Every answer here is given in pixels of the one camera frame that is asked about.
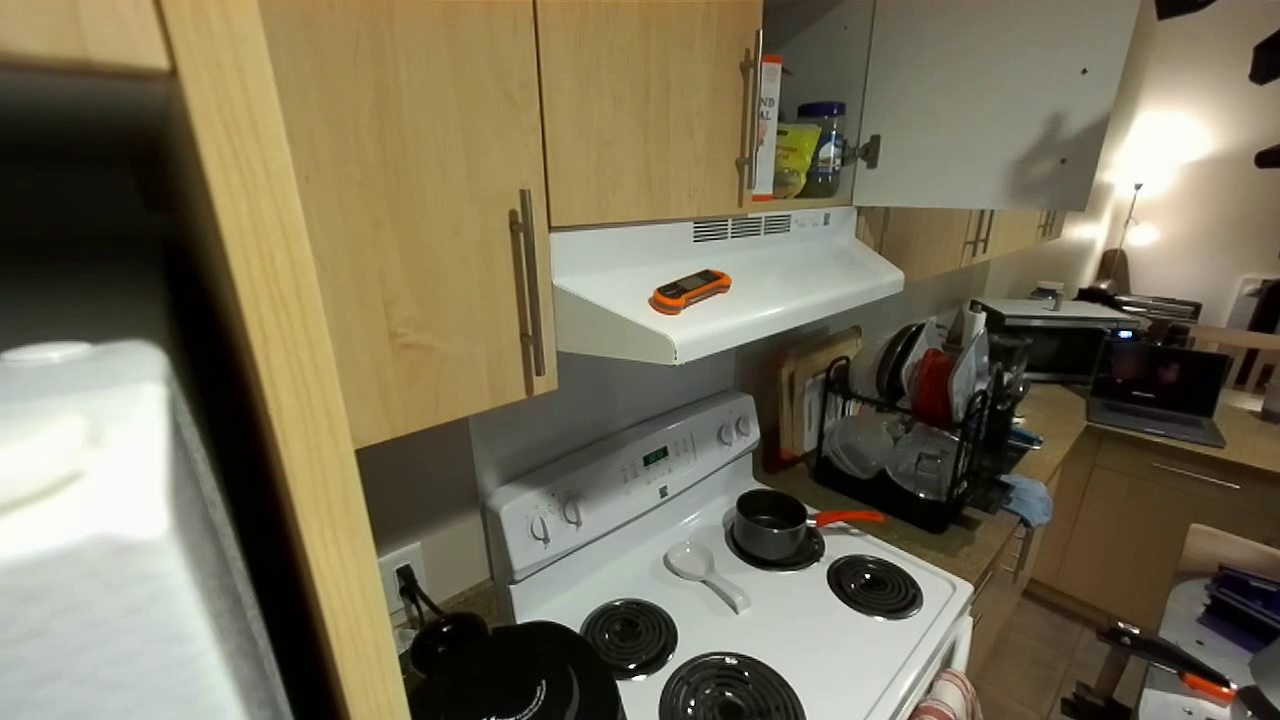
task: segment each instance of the jar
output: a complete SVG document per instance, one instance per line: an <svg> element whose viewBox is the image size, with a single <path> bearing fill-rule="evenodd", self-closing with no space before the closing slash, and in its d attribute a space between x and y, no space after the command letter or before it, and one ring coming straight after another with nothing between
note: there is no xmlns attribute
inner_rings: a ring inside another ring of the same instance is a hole
<svg viewBox="0 0 1280 720"><path fill-rule="evenodd" d="M839 168L845 168L845 154L847 154L847 137L845 137L845 103L839 99L812 99L797 109L801 123L817 123L821 139L803 177L803 193L801 196L836 196L839 193Z"/></svg>

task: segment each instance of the stove burner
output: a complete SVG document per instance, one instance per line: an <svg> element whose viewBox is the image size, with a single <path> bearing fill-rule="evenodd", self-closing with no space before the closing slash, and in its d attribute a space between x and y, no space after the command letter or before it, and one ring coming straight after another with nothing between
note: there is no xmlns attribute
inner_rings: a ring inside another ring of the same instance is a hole
<svg viewBox="0 0 1280 720"><path fill-rule="evenodd" d="M725 541L729 541L733 557L741 557L745 566L765 568L765 572L809 568L809 566L822 560L822 550L828 550L822 532L817 532L817 528L803 528L803 541L779 557L760 557L760 552L745 550L733 537L733 528L725 532Z"/></svg>
<svg viewBox="0 0 1280 720"><path fill-rule="evenodd" d="M803 709L793 685L769 666L706 653L670 674L660 720L803 720Z"/></svg>
<svg viewBox="0 0 1280 720"><path fill-rule="evenodd" d="M586 616L583 639L617 681L626 681L666 666L677 653L677 626L648 599L611 599Z"/></svg>
<svg viewBox="0 0 1280 720"><path fill-rule="evenodd" d="M905 568L875 557L839 557L828 568L828 584L847 607L888 619L912 616L922 599Z"/></svg>

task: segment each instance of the wooden cabinet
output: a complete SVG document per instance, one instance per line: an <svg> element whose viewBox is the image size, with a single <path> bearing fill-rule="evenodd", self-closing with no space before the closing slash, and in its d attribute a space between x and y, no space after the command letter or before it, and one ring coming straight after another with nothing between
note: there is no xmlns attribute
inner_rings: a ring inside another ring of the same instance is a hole
<svg viewBox="0 0 1280 720"><path fill-rule="evenodd" d="M179 154L193 154L197 206L206 190L206 254L222 259L226 317L243 334L266 456L291 508L289 532L297 532L327 649L332 676L314 685L336 685L332 718L405 720L405 681L264 8L254 0L159 0L154 8L197 145Z"/></svg>
<svg viewBox="0 0 1280 720"><path fill-rule="evenodd" d="M878 0L866 208L1083 208L1136 0Z"/></svg>
<svg viewBox="0 0 1280 720"><path fill-rule="evenodd" d="M1154 630L1187 525L1280 544L1280 476L1100 433L1087 446L1035 568L1050 592Z"/></svg>
<svg viewBox="0 0 1280 720"><path fill-rule="evenodd" d="M533 0L258 0L357 446L556 389Z"/></svg>
<svg viewBox="0 0 1280 720"><path fill-rule="evenodd" d="M150 0L0 0L6 69L169 72Z"/></svg>
<svg viewBox="0 0 1280 720"><path fill-rule="evenodd" d="M745 213L760 12L535 0L556 229Z"/></svg>
<svg viewBox="0 0 1280 720"><path fill-rule="evenodd" d="M907 280L922 280L1039 246L1043 213L866 208L865 229Z"/></svg>

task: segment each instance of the black pot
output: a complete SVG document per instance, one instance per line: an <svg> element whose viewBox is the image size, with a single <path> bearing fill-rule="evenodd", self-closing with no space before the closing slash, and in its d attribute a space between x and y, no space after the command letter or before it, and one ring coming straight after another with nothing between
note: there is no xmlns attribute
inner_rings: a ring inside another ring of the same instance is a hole
<svg viewBox="0 0 1280 720"><path fill-rule="evenodd" d="M418 720L622 720L611 674L563 626L513 626L452 653L410 694Z"/></svg>
<svg viewBox="0 0 1280 720"><path fill-rule="evenodd" d="M793 560L812 537L809 508L797 495L752 488L735 495L733 541L760 560Z"/></svg>

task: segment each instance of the white range hood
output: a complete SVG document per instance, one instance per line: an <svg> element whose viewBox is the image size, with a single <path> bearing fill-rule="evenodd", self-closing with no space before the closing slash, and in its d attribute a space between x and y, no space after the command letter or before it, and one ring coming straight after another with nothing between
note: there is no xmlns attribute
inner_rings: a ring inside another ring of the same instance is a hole
<svg viewBox="0 0 1280 720"><path fill-rule="evenodd" d="M905 288L905 271L852 232L852 208L550 232L558 353L689 366ZM650 288L699 270L725 295L665 317Z"/></svg>

